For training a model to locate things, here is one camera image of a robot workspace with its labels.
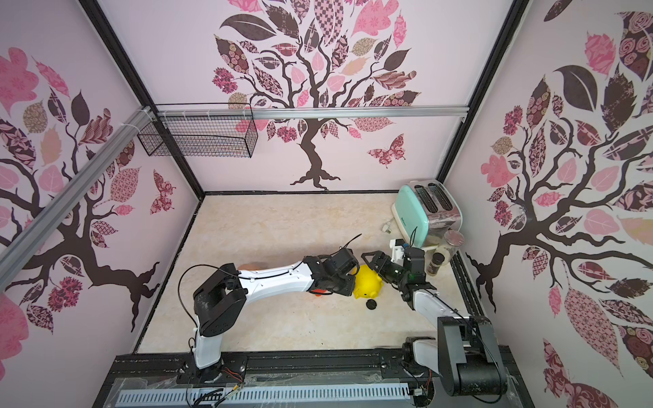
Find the peach piggy bank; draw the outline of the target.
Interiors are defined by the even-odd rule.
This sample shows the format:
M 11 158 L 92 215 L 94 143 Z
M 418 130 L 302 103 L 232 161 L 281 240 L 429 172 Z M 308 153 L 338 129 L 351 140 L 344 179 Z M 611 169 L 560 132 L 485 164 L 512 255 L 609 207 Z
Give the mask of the peach piggy bank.
M 268 265 L 266 263 L 260 262 L 245 263 L 237 267 L 238 270 L 266 270 L 267 268 Z

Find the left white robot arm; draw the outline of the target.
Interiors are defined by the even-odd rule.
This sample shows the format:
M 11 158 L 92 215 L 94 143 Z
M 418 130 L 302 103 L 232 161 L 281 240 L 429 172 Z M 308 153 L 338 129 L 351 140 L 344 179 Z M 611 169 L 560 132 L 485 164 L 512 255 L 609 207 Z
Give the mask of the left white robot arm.
M 306 256 L 297 263 L 268 270 L 238 270 L 232 263 L 217 267 L 193 293 L 195 367 L 200 371 L 220 367 L 223 336 L 248 304 L 296 292 L 350 297 L 360 268 L 348 250 Z

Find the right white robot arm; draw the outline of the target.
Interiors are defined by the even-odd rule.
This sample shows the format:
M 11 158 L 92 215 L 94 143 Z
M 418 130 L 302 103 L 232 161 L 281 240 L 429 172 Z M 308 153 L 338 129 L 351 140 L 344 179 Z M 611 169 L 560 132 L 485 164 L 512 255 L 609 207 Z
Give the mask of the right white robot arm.
M 401 263 L 381 251 L 363 253 L 362 258 L 410 309 L 435 326 L 436 338 L 406 343 L 412 361 L 436 374 L 448 395 L 494 395 L 499 400 L 507 394 L 508 373 L 491 322 L 484 316 L 463 316 L 440 297 L 427 279 L 422 250 L 407 248 Z

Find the red piggy bank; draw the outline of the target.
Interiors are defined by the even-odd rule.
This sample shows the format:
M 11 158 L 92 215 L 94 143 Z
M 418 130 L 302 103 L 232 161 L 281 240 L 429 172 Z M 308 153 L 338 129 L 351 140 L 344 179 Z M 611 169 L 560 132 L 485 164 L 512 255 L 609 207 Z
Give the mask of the red piggy bank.
M 321 289 L 316 289 L 316 290 L 309 290 L 310 294 L 316 295 L 318 297 L 320 296 L 328 296 L 331 295 L 332 293 L 326 290 L 321 290 Z

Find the yellow piggy bank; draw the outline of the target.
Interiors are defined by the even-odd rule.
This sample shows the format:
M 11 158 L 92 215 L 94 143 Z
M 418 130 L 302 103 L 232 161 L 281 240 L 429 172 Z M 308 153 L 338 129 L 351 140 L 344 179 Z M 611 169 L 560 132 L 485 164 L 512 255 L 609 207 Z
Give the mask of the yellow piggy bank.
M 363 265 L 355 275 L 353 295 L 356 299 L 375 299 L 383 285 L 382 278 L 367 265 Z

